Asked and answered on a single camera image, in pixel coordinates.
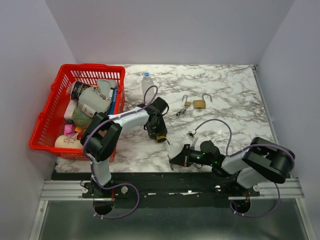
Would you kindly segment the large brass padlock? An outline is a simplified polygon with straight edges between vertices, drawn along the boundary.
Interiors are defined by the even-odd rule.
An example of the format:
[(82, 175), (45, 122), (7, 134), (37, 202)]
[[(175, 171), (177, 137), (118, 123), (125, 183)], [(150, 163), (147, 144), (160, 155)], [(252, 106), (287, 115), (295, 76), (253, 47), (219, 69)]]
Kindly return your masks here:
[(196, 109), (197, 111), (204, 110), (206, 109), (206, 101), (205, 101), (205, 96), (209, 97), (210, 102), (212, 102), (212, 96), (209, 93), (203, 93), (201, 95), (201, 99), (197, 99), (193, 101), (193, 108)]

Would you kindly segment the yellow black padlock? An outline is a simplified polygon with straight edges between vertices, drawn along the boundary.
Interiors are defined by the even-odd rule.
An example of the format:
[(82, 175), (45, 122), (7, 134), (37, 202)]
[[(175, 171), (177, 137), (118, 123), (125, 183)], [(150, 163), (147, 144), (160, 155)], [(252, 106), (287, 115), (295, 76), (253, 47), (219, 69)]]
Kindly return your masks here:
[(170, 142), (165, 135), (157, 135), (155, 140), (157, 143), (167, 142), (170, 145)]

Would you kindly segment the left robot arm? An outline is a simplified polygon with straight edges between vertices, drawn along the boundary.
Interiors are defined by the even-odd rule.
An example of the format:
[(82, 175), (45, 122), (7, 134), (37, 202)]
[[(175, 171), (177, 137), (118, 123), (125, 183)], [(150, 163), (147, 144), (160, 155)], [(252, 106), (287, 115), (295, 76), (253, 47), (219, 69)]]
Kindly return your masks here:
[(95, 115), (80, 139), (83, 155), (90, 161), (90, 186), (85, 187), (90, 194), (104, 198), (118, 187), (132, 187), (135, 191), (138, 190), (130, 183), (110, 185), (112, 175), (109, 158), (116, 149), (120, 135), (136, 127), (142, 126), (150, 139), (158, 143), (165, 142), (168, 131), (164, 115), (168, 111), (168, 103), (157, 97), (147, 104), (139, 104), (123, 113), (106, 115), (99, 112)]

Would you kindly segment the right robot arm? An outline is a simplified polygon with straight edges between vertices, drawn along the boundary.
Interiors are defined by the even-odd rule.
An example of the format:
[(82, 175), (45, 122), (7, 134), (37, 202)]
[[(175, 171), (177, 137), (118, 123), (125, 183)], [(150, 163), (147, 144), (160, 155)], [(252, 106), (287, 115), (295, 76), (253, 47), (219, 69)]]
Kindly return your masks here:
[(255, 137), (250, 145), (230, 156), (222, 154), (211, 140), (203, 141), (198, 150), (185, 144), (169, 163), (184, 168), (192, 164), (209, 166), (214, 184), (222, 192), (241, 196), (259, 183), (283, 184), (295, 166), (295, 158), (291, 150)]

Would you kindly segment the small brass padlock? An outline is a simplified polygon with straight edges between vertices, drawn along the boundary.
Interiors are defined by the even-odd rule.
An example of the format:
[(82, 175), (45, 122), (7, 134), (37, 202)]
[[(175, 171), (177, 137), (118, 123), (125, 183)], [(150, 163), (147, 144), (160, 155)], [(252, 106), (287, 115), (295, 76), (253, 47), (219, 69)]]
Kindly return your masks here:
[(189, 108), (191, 106), (191, 102), (188, 101), (188, 96), (185, 94), (182, 97), (183, 107), (185, 109)]

